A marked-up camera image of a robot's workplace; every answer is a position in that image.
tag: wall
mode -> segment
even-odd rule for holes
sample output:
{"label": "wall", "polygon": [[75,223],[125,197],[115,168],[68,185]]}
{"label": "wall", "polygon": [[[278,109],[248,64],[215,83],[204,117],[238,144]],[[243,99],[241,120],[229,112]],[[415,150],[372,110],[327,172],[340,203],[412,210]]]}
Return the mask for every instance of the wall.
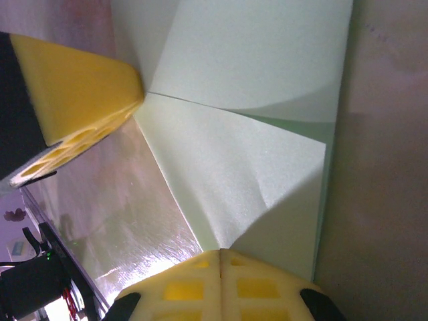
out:
{"label": "wall", "polygon": [[428,320],[427,17],[354,2],[315,279],[349,320]]}
{"label": "wall", "polygon": [[6,244],[17,237],[23,236],[24,227],[33,228],[28,215],[20,222],[6,221],[3,217],[6,211],[15,211],[18,207],[24,210],[24,204],[19,191],[12,192],[0,198],[0,261],[10,261]]}

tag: shiny surface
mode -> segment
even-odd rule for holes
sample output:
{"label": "shiny surface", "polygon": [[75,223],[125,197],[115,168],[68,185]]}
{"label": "shiny surface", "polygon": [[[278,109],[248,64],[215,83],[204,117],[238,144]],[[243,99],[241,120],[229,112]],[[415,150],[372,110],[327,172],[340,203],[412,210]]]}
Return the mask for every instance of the shiny surface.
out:
{"label": "shiny surface", "polygon": [[428,1],[355,1],[316,282],[349,320],[428,320]]}
{"label": "shiny surface", "polygon": [[[108,1],[2,1],[0,30],[114,56]],[[201,251],[133,120],[29,190],[110,304]]]}

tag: black device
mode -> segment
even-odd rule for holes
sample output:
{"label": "black device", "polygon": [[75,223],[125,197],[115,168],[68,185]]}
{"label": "black device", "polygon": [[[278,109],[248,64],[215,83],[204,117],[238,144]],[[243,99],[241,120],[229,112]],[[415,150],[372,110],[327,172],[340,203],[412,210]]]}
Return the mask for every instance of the black device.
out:
{"label": "black device", "polygon": [[36,257],[1,263],[12,268],[0,274],[0,321],[20,319],[65,294],[72,296],[77,314],[88,321],[101,320],[107,310],[105,304],[49,224],[39,224],[41,243],[28,228],[23,231]]}

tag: white surface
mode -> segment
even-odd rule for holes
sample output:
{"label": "white surface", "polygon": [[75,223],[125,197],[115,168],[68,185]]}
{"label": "white surface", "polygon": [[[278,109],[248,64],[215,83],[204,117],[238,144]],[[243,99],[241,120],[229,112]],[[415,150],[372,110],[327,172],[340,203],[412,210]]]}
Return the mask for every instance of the white surface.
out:
{"label": "white surface", "polygon": [[136,120],[203,249],[233,246],[311,278],[326,146],[229,111],[333,127],[351,9],[112,1],[118,57],[149,93]]}
{"label": "white surface", "polygon": [[[250,241],[266,245],[267,238],[277,237],[275,255],[264,258],[310,278],[325,144],[155,94],[146,97],[135,117],[204,250],[235,244],[251,251],[248,242],[236,241],[261,228]],[[308,181],[313,188],[296,202],[292,197]],[[270,235],[264,235],[264,217],[272,217]]]}
{"label": "white surface", "polygon": [[149,92],[335,121],[351,0],[158,2],[113,1],[118,54],[138,60]]}

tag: square cutout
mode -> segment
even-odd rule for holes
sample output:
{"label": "square cutout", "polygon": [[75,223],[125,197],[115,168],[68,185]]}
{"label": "square cutout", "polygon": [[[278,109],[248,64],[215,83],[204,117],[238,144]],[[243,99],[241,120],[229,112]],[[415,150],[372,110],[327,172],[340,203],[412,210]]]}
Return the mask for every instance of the square cutout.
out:
{"label": "square cutout", "polygon": [[239,298],[276,299],[280,293],[270,279],[239,278],[236,282]]}
{"label": "square cutout", "polygon": [[153,321],[200,321],[201,311],[176,311],[157,314]]}
{"label": "square cutout", "polygon": [[291,321],[286,310],[249,308],[241,311],[241,321]]}
{"label": "square cutout", "polygon": [[163,294],[164,300],[202,300],[203,280],[186,279],[168,283]]}

